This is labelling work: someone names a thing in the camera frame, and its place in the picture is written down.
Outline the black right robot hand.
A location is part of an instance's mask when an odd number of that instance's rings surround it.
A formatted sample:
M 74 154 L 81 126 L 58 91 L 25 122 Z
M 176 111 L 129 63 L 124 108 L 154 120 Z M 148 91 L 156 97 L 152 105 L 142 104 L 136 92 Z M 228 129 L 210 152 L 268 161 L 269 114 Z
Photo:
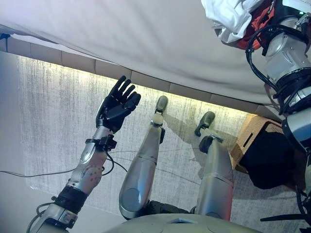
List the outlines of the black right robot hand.
M 284 20 L 299 20 L 304 14 L 311 12 L 310 0 L 271 0 L 272 11 L 268 16 L 268 24 L 280 24 Z

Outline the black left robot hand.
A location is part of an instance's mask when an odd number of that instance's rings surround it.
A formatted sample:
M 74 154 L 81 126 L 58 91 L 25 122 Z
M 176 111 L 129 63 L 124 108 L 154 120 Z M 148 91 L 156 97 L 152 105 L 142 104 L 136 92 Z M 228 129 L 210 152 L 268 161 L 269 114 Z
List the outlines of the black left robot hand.
M 126 76 L 121 76 L 104 98 L 96 115 L 96 127 L 104 126 L 113 133 L 119 131 L 124 119 L 138 106 L 141 95 Z

